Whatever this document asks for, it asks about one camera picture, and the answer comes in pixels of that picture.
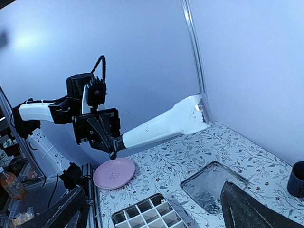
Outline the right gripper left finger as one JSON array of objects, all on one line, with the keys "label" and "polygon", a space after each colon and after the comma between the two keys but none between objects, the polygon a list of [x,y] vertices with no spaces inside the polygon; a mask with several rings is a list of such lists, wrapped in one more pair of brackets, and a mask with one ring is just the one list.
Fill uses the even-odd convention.
[{"label": "right gripper left finger", "polygon": [[85,228],[89,204],[81,186],[74,188],[65,197],[35,218],[37,228],[63,228],[73,217],[76,217],[76,227]]}]

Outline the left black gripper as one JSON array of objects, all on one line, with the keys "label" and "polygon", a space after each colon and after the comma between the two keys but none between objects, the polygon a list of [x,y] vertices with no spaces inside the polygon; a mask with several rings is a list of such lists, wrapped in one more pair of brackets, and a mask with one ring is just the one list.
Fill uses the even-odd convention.
[{"label": "left black gripper", "polygon": [[93,149],[117,152],[121,146],[120,119],[115,108],[104,109],[106,83],[92,73],[77,74],[66,80],[76,143]]}]

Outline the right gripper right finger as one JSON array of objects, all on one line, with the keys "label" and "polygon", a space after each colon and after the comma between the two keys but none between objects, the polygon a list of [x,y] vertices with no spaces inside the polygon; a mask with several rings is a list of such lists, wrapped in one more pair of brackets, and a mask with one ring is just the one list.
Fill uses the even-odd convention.
[{"label": "right gripper right finger", "polygon": [[227,228],[300,228],[302,226],[264,206],[232,182],[224,183],[220,200]]}]

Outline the white handled food tongs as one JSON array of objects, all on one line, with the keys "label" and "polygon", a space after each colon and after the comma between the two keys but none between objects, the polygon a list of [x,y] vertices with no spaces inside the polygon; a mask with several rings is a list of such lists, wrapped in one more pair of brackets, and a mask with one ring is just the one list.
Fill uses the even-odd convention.
[{"label": "white handled food tongs", "polygon": [[114,139],[114,151],[110,153],[110,159],[116,159],[121,150],[196,133],[212,124],[213,119],[205,94],[189,96],[170,110]]}]

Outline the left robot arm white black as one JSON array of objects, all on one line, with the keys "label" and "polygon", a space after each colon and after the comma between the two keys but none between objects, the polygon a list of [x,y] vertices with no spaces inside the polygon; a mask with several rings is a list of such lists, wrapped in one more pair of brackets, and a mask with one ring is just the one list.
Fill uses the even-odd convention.
[{"label": "left robot arm white black", "polygon": [[107,93],[105,76],[77,74],[66,80],[67,95],[57,100],[29,99],[12,110],[15,129],[26,143],[34,145],[38,157],[51,175],[61,175],[70,167],[70,160],[46,138],[41,122],[72,124],[76,143],[88,142],[93,149],[104,151],[110,159],[123,149],[120,119],[115,108],[105,109]]}]

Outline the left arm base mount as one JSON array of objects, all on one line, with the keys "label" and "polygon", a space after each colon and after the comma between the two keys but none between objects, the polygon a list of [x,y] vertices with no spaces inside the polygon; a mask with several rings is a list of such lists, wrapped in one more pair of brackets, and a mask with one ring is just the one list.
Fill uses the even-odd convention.
[{"label": "left arm base mount", "polygon": [[63,181],[64,186],[68,190],[74,189],[77,185],[84,186],[87,180],[90,180],[91,175],[84,175],[81,168],[75,163],[70,162],[69,167],[66,170],[63,170],[63,174],[59,176]]}]

